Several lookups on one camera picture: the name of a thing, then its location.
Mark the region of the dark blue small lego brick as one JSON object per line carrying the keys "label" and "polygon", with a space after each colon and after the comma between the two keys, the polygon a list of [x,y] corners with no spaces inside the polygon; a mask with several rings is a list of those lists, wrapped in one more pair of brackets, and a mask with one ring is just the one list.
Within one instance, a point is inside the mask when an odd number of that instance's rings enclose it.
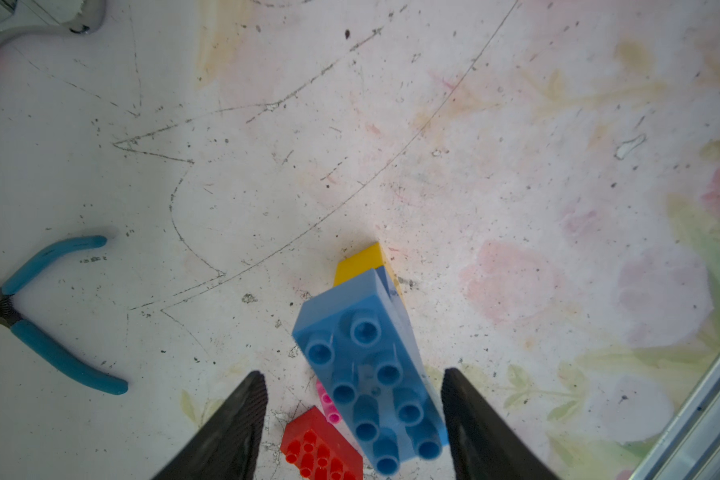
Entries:
{"label": "dark blue small lego brick", "polygon": [[387,294],[390,297],[399,297],[400,293],[399,293],[398,283],[397,283],[394,272],[391,271],[385,265],[382,265],[382,266],[376,268],[376,272],[377,272]]}

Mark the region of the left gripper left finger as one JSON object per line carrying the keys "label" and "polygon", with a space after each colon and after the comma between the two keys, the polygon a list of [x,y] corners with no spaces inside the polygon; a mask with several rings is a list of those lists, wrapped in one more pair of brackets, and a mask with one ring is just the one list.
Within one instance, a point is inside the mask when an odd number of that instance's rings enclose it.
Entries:
{"label": "left gripper left finger", "polygon": [[265,376],[250,372],[157,479],[251,479],[268,395]]}

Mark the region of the light blue lego brick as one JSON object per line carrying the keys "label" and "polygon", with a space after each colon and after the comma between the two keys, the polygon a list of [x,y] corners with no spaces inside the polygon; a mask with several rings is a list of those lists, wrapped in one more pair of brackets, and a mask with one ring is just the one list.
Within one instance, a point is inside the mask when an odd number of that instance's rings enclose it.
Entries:
{"label": "light blue lego brick", "polygon": [[396,474],[448,444],[401,297],[366,271],[306,301],[292,336],[372,467]]}

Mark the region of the yellow small lego brick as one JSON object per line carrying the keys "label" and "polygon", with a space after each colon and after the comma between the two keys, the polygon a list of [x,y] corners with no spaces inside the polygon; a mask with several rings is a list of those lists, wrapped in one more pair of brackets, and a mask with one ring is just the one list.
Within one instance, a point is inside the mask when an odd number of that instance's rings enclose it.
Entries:
{"label": "yellow small lego brick", "polygon": [[392,265],[379,242],[342,260],[336,268],[333,286],[336,287],[366,271],[384,267],[391,278],[398,294],[402,292],[398,278],[392,270]]}

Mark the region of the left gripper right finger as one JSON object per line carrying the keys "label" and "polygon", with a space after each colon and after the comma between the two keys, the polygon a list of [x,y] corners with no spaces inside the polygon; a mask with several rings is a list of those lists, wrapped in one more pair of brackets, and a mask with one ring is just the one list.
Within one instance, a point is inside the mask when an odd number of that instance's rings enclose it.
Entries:
{"label": "left gripper right finger", "polygon": [[441,399],[457,479],[557,479],[460,370],[445,370]]}

